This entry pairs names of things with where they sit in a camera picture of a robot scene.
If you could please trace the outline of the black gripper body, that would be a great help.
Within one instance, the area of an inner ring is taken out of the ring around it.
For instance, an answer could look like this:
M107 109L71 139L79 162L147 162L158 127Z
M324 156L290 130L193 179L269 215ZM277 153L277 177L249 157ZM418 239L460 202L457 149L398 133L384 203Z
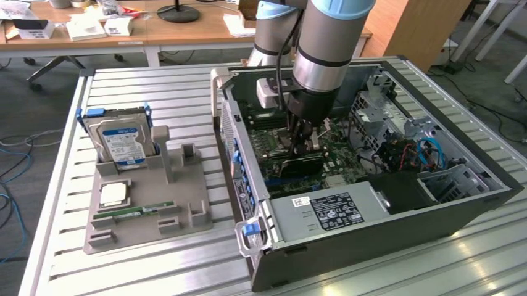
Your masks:
M318 126L326 118L338 94L338 89L314 92L306 89L290 92L286 103L288 111L306 123Z

